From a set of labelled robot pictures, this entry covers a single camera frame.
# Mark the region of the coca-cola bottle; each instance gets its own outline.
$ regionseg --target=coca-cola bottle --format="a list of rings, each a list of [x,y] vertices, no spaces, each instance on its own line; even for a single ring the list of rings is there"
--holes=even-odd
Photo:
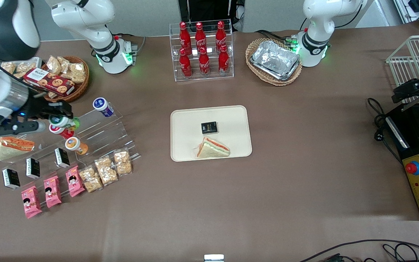
[[[200,73],[203,78],[207,78],[210,74],[210,58],[206,54],[206,46],[200,47],[200,57],[198,61],[200,62]]]
[[[187,31],[187,26],[185,25],[185,22],[180,23],[180,39],[181,39],[181,45],[182,48],[185,49],[186,55],[192,54],[192,43],[190,42],[190,34]]]
[[[218,22],[218,31],[216,32],[216,53],[221,52],[221,46],[226,45],[226,31],[224,31],[224,22]]]
[[[221,53],[219,54],[219,74],[226,76],[229,72],[229,55],[227,54],[227,46],[220,47]]]
[[[185,49],[180,49],[181,57],[179,58],[179,63],[181,64],[183,78],[189,79],[192,77],[192,68],[190,67],[190,59],[188,58]]]
[[[206,35],[203,32],[203,24],[201,22],[196,23],[196,34],[195,34],[195,41],[196,41],[196,50],[198,50],[198,53],[202,49],[205,49],[206,53]]]

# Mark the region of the wicker basket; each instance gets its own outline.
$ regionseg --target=wicker basket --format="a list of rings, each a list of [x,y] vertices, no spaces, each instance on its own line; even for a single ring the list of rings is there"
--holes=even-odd
[[[79,99],[83,93],[85,93],[85,91],[87,91],[87,87],[88,87],[88,78],[90,77],[90,70],[88,69],[88,65],[87,63],[85,63],[85,61],[83,61],[82,59],[76,57],[76,56],[64,56],[64,58],[66,60],[68,60],[70,63],[83,63],[83,67],[85,68],[85,82],[80,83],[80,84],[76,84],[75,85],[75,90],[72,94],[62,97],[62,96],[57,96],[56,98],[49,98],[48,95],[45,96],[45,99],[51,102],[57,102],[59,100],[64,100],[66,102],[72,102],[75,101],[77,99]],[[41,69],[43,70],[48,70],[48,67],[45,65],[43,65],[41,67]]]
[[[274,78],[274,76],[271,76],[270,74],[264,72],[263,70],[259,69],[256,66],[254,66],[250,62],[251,55],[253,55],[253,53],[258,49],[261,42],[268,41],[268,40],[274,41],[274,43],[278,44],[282,48],[289,49],[286,45],[284,45],[283,43],[281,43],[277,40],[273,40],[273,39],[269,39],[269,38],[260,38],[260,39],[257,39],[255,41],[253,41],[250,45],[248,45],[247,50],[245,51],[245,61],[248,65],[248,67],[250,68],[250,70],[253,71],[253,73],[255,73],[255,75],[257,75],[261,80],[265,81],[266,83],[270,83],[270,84],[275,85],[275,86],[288,85],[288,84],[292,83],[298,77],[300,72],[302,71],[302,63],[300,63],[298,65],[296,70],[292,73],[292,75],[290,76],[290,78],[287,81],[280,81],[280,80],[277,80],[276,78]]]

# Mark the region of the white tray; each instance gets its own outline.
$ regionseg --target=white tray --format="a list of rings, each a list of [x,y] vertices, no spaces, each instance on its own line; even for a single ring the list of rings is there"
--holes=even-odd
[[[208,135],[226,145],[231,154],[224,158],[198,159],[195,149],[203,141],[201,123],[216,121],[218,133]],[[171,114],[171,158],[176,162],[241,158],[250,156],[251,138],[247,109],[222,106],[176,110]]]

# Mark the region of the tabletop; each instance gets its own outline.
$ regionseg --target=tabletop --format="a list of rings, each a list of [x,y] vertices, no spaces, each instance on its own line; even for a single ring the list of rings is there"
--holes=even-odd
[[[89,89],[72,103],[75,115],[105,97],[142,156],[133,175],[32,219],[0,174],[0,261],[181,262],[204,254],[299,261],[361,239],[419,244],[406,175],[374,140],[374,112],[366,106],[368,97],[386,110],[395,106],[385,59],[411,35],[419,35],[419,22],[336,30],[321,63],[285,87],[264,83],[247,67],[244,52],[262,37],[257,33],[234,33],[234,78],[179,83],[167,37],[147,38],[137,64],[116,76],[84,40],[43,42],[41,58],[76,55],[90,67]],[[172,161],[173,111],[235,105],[248,112],[250,156]],[[378,243],[336,253],[384,259]]]

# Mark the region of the red emergency stop button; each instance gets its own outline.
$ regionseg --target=red emergency stop button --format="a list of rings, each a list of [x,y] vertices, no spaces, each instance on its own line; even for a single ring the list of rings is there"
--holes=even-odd
[[[419,163],[416,161],[409,162],[405,165],[405,170],[415,176],[419,175]]]

